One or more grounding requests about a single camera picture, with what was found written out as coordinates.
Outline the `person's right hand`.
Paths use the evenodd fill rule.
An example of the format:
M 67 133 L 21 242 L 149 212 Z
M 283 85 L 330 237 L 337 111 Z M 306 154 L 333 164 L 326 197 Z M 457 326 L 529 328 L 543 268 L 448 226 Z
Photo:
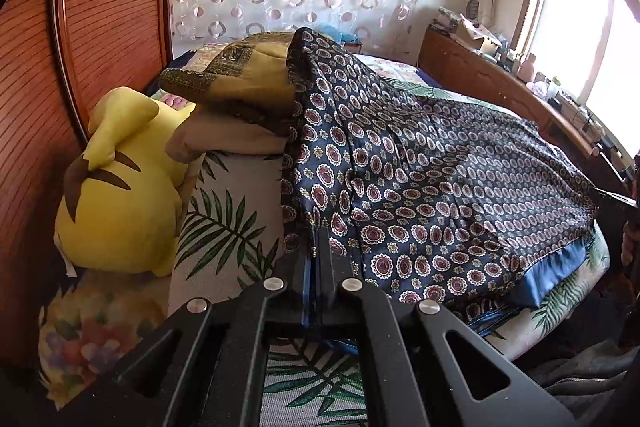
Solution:
M 628 267 L 628 265 L 634 262 L 639 243 L 640 230 L 638 225 L 635 225 L 634 222 L 627 221 L 623 228 L 622 253 L 620 254 L 620 261 L 624 267 Z

